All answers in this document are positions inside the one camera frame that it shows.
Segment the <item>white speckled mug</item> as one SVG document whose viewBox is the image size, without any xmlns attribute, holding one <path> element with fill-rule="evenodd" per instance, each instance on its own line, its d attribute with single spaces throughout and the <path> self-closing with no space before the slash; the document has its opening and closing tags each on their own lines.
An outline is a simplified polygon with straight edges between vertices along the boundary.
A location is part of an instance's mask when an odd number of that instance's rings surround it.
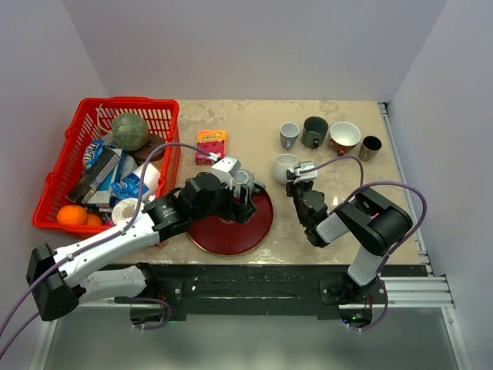
<svg viewBox="0 0 493 370">
<path fill-rule="evenodd" d="M 293 170 L 299 163 L 298 157 L 290 153 L 278 155 L 273 164 L 272 176 L 276 183 L 287 183 L 287 171 Z"/>
</svg>

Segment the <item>red floral mug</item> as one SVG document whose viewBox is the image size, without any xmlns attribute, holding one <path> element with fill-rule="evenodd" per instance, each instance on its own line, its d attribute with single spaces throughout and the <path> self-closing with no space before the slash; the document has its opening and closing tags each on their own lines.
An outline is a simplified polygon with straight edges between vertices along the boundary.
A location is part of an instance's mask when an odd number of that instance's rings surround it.
<svg viewBox="0 0 493 370">
<path fill-rule="evenodd" d="M 336 154 L 343 156 L 361 141 L 361 132 L 353 123 L 336 122 L 330 127 L 329 141 Z"/>
</svg>

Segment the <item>dark grey mug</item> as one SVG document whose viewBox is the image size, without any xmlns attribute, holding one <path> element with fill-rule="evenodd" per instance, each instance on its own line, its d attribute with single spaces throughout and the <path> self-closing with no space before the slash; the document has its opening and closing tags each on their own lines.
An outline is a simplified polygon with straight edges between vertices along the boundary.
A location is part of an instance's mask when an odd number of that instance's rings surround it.
<svg viewBox="0 0 493 370">
<path fill-rule="evenodd" d="M 309 149 L 317 149 L 323 143 L 327 131 L 328 122 L 319 116 L 310 116 L 305 119 L 301 137 L 301 143 Z"/>
</svg>

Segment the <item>small grey mug white inside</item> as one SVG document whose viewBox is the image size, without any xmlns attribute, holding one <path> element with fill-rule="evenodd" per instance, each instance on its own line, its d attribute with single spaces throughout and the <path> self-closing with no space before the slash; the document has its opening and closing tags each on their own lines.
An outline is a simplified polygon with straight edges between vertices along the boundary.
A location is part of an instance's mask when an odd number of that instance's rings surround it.
<svg viewBox="0 0 493 370">
<path fill-rule="evenodd" d="M 280 145 L 285 150 L 291 150 L 299 134 L 300 128 L 296 123 L 283 123 L 280 127 Z"/>
</svg>

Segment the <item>small brown espresso cup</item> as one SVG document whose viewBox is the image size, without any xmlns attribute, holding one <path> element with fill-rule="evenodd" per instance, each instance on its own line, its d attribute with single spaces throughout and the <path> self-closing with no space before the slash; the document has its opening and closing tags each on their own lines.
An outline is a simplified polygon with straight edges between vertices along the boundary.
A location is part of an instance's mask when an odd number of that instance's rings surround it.
<svg viewBox="0 0 493 370">
<path fill-rule="evenodd" d="M 366 136 L 361 143 L 358 157 L 361 161 L 367 162 L 372 160 L 381 148 L 382 142 L 379 138 L 376 136 Z"/>
</svg>

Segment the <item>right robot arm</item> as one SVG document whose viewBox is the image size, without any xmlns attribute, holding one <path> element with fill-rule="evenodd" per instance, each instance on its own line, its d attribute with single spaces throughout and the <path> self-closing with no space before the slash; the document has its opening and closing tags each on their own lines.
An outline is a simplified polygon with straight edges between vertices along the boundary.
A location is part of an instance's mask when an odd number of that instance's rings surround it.
<svg viewBox="0 0 493 370">
<path fill-rule="evenodd" d="M 315 247 L 326 247 L 345 234 L 360 243 L 342 281 L 332 284 L 327 293 L 338 304 L 362 302 L 371 292 L 384 257 L 411 230 L 408 213 L 370 187 L 357 191 L 334 210 L 328 210 L 324 194 L 314 190 L 311 181 L 288 180 L 286 194 L 293 199 L 298 220 Z"/>
</svg>

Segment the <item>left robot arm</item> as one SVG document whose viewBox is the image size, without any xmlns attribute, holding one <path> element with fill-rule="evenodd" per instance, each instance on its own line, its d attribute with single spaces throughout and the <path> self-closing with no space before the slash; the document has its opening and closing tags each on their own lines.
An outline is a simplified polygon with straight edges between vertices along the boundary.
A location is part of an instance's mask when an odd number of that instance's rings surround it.
<svg viewBox="0 0 493 370">
<path fill-rule="evenodd" d="M 223 181 L 201 172 L 183 187 L 138 208 L 136 218 L 124 225 L 56 250 L 47 244 L 37 246 L 26 280 L 41 319 L 52 321 L 73 311 L 89 296 L 82 282 L 124 254 L 184 234 L 207 217 L 247 223 L 257 211 L 252 195 L 264 192 L 265 186 L 245 176 L 240 171 Z"/>
</svg>

